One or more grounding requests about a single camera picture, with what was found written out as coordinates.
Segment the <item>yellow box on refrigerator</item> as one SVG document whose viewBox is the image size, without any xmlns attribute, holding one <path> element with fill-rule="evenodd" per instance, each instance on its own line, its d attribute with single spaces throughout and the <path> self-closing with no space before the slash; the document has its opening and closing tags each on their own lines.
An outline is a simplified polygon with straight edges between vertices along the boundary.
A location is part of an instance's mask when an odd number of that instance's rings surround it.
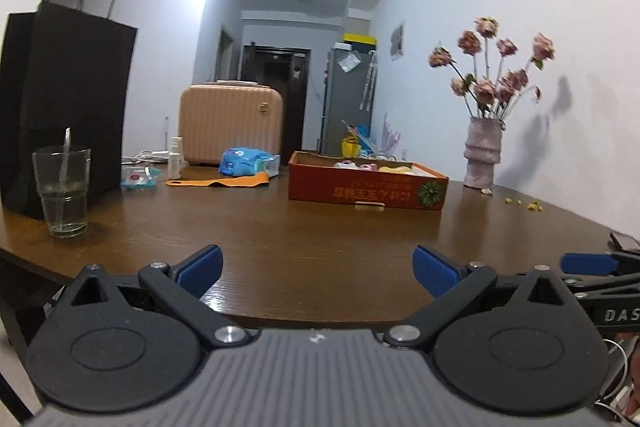
<svg viewBox="0 0 640 427">
<path fill-rule="evenodd" d="M 350 43 L 365 44 L 366 46 L 377 46 L 378 40 L 371 36 L 351 34 L 350 32 L 344 32 L 343 41 Z"/>
</svg>

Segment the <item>textured pink vase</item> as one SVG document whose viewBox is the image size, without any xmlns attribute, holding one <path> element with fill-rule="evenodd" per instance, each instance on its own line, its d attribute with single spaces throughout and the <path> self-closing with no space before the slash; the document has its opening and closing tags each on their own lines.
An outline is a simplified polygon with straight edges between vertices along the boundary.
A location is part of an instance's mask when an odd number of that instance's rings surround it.
<svg viewBox="0 0 640 427">
<path fill-rule="evenodd" d="M 501 161 L 503 129 L 500 121 L 472 117 L 463 156 L 468 162 L 463 183 L 484 190 L 494 183 L 495 165 Z"/>
</svg>

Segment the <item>grey refrigerator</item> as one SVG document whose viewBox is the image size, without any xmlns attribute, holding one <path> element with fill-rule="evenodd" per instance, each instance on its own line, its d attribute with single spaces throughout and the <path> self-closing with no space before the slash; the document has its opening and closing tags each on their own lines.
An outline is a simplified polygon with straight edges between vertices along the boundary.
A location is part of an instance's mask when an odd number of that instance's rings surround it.
<svg viewBox="0 0 640 427">
<path fill-rule="evenodd" d="M 347 126 L 369 127 L 374 93 L 372 54 L 332 49 L 326 62 L 319 152 L 342 155 Z"/>
</svg>

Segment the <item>white spray bottle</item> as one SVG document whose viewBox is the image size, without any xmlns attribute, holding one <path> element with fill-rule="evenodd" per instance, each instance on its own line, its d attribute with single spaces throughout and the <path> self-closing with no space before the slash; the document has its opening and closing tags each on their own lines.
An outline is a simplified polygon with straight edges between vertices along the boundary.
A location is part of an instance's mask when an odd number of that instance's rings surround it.
<svg viewBox="0 0 640 427">
<path fill-rule="evenodd" d="M 168 148 L 167 178 L 169 180 L 179 180 L 182 169 L 182 139 L 174 136 Z"/>
</svg>

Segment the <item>black paper shopping bag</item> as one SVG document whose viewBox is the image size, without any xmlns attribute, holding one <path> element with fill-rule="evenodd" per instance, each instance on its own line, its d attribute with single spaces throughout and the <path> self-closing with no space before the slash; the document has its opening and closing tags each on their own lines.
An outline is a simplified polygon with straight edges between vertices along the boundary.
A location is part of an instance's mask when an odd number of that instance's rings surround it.
<svg viewBox="0 0 640 427">
<path fill-rule="evenodd" d="M 122 129 L 137 28 L 42 0 L 11 13 L 1 49 L 1 202 L 40 219 L 32 153 L 65 138 L 91 152 L 89 194 L 120 183 Z"/>
</svg>

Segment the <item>pink scrunchie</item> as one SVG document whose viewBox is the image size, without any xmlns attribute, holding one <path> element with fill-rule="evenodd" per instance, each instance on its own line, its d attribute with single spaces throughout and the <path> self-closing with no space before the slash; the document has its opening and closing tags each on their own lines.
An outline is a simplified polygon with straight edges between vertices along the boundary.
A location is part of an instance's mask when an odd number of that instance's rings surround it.
<svg viewBox="0 0 640 427">
<path fill-rule="evenodd" d="M 369 164 L 357 164 L 355 161 L 352 160 L 343 160 L 343 161 L 337 161 L 334 164 L 334 168 L 337 169 L 343 169 L 343 170 L 362 170 L 362 171 L 378 171 L 378 165 L 376 165 L 374 162 L 369 162 Z"/>
</svg>

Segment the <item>red cardboard box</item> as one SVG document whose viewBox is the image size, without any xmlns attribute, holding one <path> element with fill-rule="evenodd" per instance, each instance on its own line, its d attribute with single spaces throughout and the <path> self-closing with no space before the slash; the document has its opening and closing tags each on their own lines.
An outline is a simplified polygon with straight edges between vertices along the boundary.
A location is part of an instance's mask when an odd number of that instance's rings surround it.
<svg viewBox="0 0 640 427">
<path fill-rule="evenodd" d="M 380 166 L 407 166 L 413 174 L 334 168 L 337 161 Z M 439 210 L 449 178 L 415 162 L 343 158 L 296 152 L 288 163 L 288 197 L 303 202 L 373 205 L 385 208 Z"/>
</svg>

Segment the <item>orange cloth strip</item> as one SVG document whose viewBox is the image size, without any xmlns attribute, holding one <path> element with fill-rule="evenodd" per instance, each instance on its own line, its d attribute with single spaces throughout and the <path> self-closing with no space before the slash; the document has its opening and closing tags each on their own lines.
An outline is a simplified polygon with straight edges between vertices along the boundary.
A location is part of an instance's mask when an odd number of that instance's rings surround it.
<svg viewBox="0 0 640 427">
<path fill-rule="evenodd" d="M 265 171 L 258 172 L 254 176 L 223 176 L 222 178 L 207 180 L 168 180 L 167 186 L 170 187 L 241 187 L 253 188 L 268 185 L 270 176 Z"/>
</svg>

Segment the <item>pink ribbed suitcase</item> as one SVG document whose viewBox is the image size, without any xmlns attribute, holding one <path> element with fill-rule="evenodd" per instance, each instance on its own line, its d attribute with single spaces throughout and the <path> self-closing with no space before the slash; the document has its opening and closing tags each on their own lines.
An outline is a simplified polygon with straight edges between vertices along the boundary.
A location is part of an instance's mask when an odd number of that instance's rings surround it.
<svg viewBox="0 0 640 427">
<path fill-rule="evenodd" d="M 232 147 L 280 153 L 283 107 L 278 91 L 258 83 L 194 84 L 182 92 L 179 103 L 184 159 L 192 165 L 217 165 Z"/>
</svg>

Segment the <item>blue tissue pack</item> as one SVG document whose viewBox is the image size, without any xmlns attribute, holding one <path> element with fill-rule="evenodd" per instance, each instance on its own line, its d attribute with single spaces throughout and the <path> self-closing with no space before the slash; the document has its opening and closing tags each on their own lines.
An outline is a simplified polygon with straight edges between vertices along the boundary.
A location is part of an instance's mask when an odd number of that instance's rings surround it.
<svg viewBox="0 0 640 427">
<path fill-rule="evenodd" d="M 280 172 L 280 156 L 249 147 L 232 147 L 222 154 L 219 172 L 223 176 L 256 176 L 264 172 L 270 178 Z"/>
</svg>

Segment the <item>clear drinking glass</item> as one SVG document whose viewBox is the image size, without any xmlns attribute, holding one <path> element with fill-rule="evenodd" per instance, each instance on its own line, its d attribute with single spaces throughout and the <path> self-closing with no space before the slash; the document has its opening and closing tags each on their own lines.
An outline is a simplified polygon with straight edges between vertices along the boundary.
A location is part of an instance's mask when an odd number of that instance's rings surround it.
<svg viewBox="0 0 640 427">
<path fill-rule="evenodd" d="M 49 232 L 59 239 L 87 228 L 91 150 L 62 146 L 32 153 L 37 192 Z"/>
</svg>

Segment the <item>yellow plush toy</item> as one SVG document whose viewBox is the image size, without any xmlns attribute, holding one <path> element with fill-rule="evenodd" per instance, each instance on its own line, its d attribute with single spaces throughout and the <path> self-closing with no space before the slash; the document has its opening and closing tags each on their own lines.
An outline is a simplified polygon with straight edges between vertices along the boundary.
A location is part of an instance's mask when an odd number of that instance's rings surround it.
<svg viewBox="0 0 640 427">
<path fill-rule="evenodd" d="M 380 173 L 396 173 L 396 174 L 413 174 L 412 168 L 407 166 L 380 166 L 378 167 Z"/>
</svg>

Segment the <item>dried pink rose bouquet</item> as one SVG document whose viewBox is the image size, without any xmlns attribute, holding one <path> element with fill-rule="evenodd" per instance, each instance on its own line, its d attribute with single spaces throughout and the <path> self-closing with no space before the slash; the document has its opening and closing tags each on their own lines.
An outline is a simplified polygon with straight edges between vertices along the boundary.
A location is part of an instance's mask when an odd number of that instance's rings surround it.
<svg viewBox="0 0 640 427">
<path fill-rule="evenodd" d="M 556 51 L 553 41 L 541 32 L 522 51 L 513 40 L 501 37 L 499 30 L 498 20 L 481 16 L 472 29 L 462 32 L 457 50 L 469 57 L 469 72 L 463 72 L 454 54 L 442 44 L 428 54 L 428 66 L 454 72 L 450 88 L 462 98 L 470 116 L 505 124 L 523 96 L 529 94 L 536 102 L 541 99 L 541 89 L 530 81 L 529 73 L 533 69 L 541 72 L 555 60 Z"/>
</svg>

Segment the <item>small wet wipes pack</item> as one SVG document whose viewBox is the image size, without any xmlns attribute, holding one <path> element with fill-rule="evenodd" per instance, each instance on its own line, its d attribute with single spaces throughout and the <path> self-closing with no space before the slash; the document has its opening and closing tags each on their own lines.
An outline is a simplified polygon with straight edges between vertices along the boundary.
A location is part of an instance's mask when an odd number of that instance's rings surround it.
<svg viewBox="0 0 640 427">
<path fill-rule="evenodd" d="M 120 187 L 123 190 L 151 190 L 156 187 L 161 174 L 160 169 L 151 166 L 124 166 Z"/>
</svg>

